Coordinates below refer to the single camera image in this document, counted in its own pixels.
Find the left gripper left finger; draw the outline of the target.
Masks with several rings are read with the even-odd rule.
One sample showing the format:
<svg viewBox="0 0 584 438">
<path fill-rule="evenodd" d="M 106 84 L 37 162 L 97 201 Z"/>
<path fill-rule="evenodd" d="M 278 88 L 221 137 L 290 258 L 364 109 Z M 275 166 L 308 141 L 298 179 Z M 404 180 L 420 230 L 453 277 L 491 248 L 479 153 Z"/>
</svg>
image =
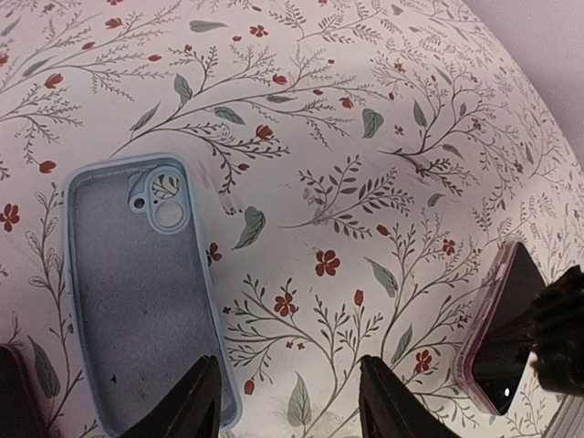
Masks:
<svg viewBox="0 0 584 438">
<path fill-rule="evenodd" d="M 219 435 L 222 378 L 215 356 L 202 356 L 122 438 L 212 438 Z"/>
</svg>

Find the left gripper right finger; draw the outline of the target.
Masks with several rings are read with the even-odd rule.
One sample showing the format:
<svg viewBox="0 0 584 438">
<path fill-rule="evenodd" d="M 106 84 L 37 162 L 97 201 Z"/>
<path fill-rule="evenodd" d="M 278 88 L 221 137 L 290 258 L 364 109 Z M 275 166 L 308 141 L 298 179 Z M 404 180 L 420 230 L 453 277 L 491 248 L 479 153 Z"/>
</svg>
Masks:
<svg viewBox="0 0 584 438">
<path fill-rule="evenodd" d="M 363 437 L 458 437 L 423 407 L 378 356 L 360 359 L 359 410 Z"/>
</svg>

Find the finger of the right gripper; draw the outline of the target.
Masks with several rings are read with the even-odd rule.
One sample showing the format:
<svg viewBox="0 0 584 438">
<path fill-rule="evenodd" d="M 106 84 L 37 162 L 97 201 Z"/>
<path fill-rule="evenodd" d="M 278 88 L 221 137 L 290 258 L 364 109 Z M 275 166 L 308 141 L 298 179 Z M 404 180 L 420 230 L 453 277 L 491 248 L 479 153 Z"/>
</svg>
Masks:
<svg viewBox="0 0 584 438">
<path fill-rule="evenodd" d="M 541 388 L 583 391 L 583 271 L 570 267 L 534 300 L 531 367 Z"/>
</svg>

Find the black purple phone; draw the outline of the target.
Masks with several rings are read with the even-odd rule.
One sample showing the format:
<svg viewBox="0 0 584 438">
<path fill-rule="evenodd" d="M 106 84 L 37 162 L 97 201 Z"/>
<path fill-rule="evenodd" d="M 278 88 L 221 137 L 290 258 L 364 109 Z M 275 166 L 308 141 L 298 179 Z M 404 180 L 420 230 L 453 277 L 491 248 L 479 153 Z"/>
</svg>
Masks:
<svg viewBox="0 0 584 438">
<path fill-rule="evenodd" d="M 508 271 L 503 295 L 479 347 L 473 376 L 499 415 L 510 409 L 530 356 L 529 309 L 545 281 L 523 242 Z"/>
</svg>

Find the clear magsafe phone case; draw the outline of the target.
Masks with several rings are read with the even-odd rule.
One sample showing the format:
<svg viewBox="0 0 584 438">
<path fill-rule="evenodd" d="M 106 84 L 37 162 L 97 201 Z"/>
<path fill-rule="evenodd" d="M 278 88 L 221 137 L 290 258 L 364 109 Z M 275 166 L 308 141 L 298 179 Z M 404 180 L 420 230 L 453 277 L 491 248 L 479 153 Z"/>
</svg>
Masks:
<svg viewBox="0 0 584 438">
<path fill-rule="evenodd" d="M 519 239 L 508 237 L 501 244 L 472 302 L 474 306 L 477 306 L 477 311 L 474 320 L 464 335 L 460 349 L 454 355 L 452 363 L 454 382 L 462 388 L 463 392 L 481 412 L 493 415 L 499 415 L 499 411 L 479 387 L 473 376 L 472 367 L 503 295 L 508 271 L 520 243 Z"/>
</svg>

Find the light blue phone case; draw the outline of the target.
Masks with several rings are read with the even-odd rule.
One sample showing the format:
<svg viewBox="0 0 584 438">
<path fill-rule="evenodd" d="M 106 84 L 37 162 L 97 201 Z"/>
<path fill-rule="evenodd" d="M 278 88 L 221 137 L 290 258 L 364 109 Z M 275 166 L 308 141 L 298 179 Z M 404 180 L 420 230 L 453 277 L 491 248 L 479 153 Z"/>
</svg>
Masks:
<svg viewBox="0 0 584 438">
<path fill-rule="evenodd" d="M 79 170 L 65 229 L 74 325 L 105 432 L 128 431 L 205 355 L 221 372 L 220 425 L 235 426 L 243 404 L 183 161 L 156 154 Z"/>
</svg>

